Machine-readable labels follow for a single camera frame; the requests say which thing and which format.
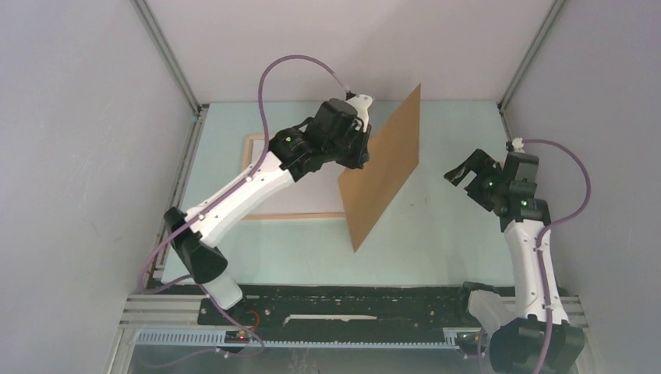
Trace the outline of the brown backing board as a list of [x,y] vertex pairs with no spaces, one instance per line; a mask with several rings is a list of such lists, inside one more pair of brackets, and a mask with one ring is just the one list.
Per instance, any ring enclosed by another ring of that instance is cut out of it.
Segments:
[[369,140],[365,167],[338,177],[354,252],[419,164],[421,90],[419,84]]

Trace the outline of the printed photo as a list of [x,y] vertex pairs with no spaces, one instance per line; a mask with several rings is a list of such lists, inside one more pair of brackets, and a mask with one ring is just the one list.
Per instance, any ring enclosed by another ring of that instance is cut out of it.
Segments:
[[250,212],[250,216],[344,213],[338,177],[345,170],[334,162],[309,173],[289,187],[276,192]]

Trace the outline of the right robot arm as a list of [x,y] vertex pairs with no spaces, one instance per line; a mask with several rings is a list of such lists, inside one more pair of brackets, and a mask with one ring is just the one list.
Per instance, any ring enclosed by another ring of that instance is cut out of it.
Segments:
[[550,210],[536,198],[538,157],[511,151],[500,164],[474,150],[445,174],[470,199],[500,220],[514,274],[514,308],[483,284],[465,283],[468,295],[453,305],[462,325],[480,323],[490,339],[490,365],[498,373],[568,373],[585,346],[582,328],[569,321],[550,256]]

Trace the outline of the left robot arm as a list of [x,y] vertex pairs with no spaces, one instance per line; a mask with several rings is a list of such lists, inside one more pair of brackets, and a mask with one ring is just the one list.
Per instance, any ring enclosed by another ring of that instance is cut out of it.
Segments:
[[186,212],[172,207],[165,213],[167,243],[193,281],[215,300],[216,313],[227,324],[243,321],[246,303],[218,244],[263,201],[325,164],[363,168],[369,160],[372,104],[365,94],[324,101],[313,117],[275,133],[266,152],[212,197]]

